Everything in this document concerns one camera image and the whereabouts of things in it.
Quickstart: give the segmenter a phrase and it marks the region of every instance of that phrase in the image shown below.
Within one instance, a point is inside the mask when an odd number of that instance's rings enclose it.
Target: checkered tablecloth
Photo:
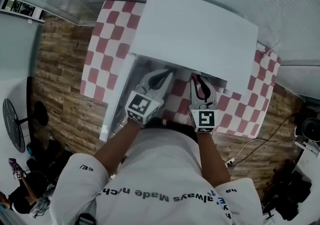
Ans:
[[[144,3],[106,1],[97,19],[83,68],[80,93],[108,103],[133,41]],[[217,91],[217,132],[255,138],[266,115],[280,58],[257,44],[246,93],[240,95],[215,87]],[[158,116],[181,124],[191,124],[191,70],[178,70],[168,89],[167,101]],[[102,126],[102,134],[107,125]]]
[[[109,102],[144,7],[138,2],[104,2],[83,67],[82,95]]]
[[[264,121],[271,99],[280,58],[257,44],[252,72],[245,94],[241,95],[214,86],[217,95],[218,119],[214,129],[220,133],[255,138]],[[164,119],[191,125],[190,70],[180,70],[158,115]]]

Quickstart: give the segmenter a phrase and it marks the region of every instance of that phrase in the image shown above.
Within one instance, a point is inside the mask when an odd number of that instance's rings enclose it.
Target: person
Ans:
[[[54,225],[84,214],[98,225],[263,224],[253,181],[231,181],[210,133],[142,127],[129,120],[94,156],[70,158],[49,209]]]
[[[54,179],[61,173],[72,153],[68,146],[53,162],[61,145],[48,133],[48,145],[44,151],[38,145],[33,146],[34,159],[29,159],[27,165],[30,173],[24,176],[24,171],[19,168],[19,187],[8,198],[0,191],[0,208],[10,209],[19,214],[29,214],[36,206],[37,201],[46,192],[49,184],[54,184]]]

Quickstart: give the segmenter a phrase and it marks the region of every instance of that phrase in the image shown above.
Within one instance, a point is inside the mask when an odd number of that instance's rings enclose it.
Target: table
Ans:
[[[132,78],[135,54],[128,53],[133,42],[145,4],[106,1],[92,33],[80,93],[97,101],[108,103],[100,140],[106,141],[110,124],[116,114],[124,86]],[[242,94],[221,87],[217,90],[219,110],[217,132],[255,138],[264,121],[280,58],[267,47],[256,43],[252,57],[249,81]],[[182,124],[189,124],[188,104],[190,73],[181,71],[176,76],[169,101],[160,115]]]
[[[20,153],[24,153],[26,150],[26,145],[25,138],[21,129],[21,123],[19,123],[16,110],[8,98],[4,99],[3,101],[2,113],[5,128],[10,137],[10,140]]]

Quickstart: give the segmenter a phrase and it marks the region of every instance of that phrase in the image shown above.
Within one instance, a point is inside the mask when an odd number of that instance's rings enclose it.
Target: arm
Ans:
[[[26,190],[29,193],[29,196],[26,196],[26,200],[28,200],[29,204],[32,205],[34,202],[36,202],[38,200],[38,198],[36,197],[34,191],[32,190],[32,188],[30,187],[28,181],[26,180],[25,177],[22,177],[22,181],[26,187]]]
[[[210,133],[197,133],[202,177],[214,188],[230,182],[230,175]]]
[[[109,175],[112,175],[126,152],[134,142],[141,130],[141,125],[133,120],[128,123],[106,144],[100,148],[94,157],[105,167]]]

